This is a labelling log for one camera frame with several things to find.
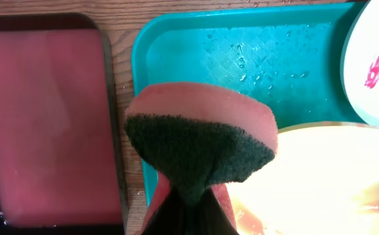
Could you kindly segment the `yellow-green rimmed plate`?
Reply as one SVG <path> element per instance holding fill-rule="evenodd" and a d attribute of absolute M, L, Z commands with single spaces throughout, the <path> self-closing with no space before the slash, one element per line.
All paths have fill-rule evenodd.
<path fill-rule="evenodd" d="M 227 189 L 241 234 L 379 235 L 379 128 L 283 128 L 275 159 Z"/>

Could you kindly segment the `light blue plate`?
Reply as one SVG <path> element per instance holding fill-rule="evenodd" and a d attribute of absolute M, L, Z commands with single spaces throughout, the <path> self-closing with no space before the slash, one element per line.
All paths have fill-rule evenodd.
<path fill-rule="evenodd" d="M 379 127 L 379 0 L 368 1 L 353 22 L 343 49 L 340 75 L 357 115 Z"/>

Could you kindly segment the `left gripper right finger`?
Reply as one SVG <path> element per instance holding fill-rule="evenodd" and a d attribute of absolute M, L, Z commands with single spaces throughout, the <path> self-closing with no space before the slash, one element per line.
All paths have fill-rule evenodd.
<path fill-rule="evenodd" d="M 213 190 L 189 207 L 189 235 L 239 235 L 222 210 Z"/>

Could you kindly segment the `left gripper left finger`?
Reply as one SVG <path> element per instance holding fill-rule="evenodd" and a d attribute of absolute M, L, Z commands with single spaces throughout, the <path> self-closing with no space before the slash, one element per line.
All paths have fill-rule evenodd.
<path fill-rule="evenodd" d="M 184 235 L 186 233 L 186 205 L 176 188 L 167 195 L 151 216 L 142 235 Z"/>

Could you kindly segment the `green pink sponge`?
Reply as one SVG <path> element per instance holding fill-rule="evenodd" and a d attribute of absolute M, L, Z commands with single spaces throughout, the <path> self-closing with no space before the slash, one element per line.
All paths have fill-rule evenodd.
<path fill-rule="evenodd" d="M 131 145 L 159 173 L 158 192 L 145 226 L 176 188 L 186 205 L 185 234 L 189 234 L 189 207 L 207 189 L 213 190 L 220 204 L 227 183 L 247 180 L 275 158 L 278 148 L 272 110 L 218 86 L 150 85 L 131 101 L 125 115 L 124 129 Z M 236 229 L 231 208 L 220 206 Z"/>

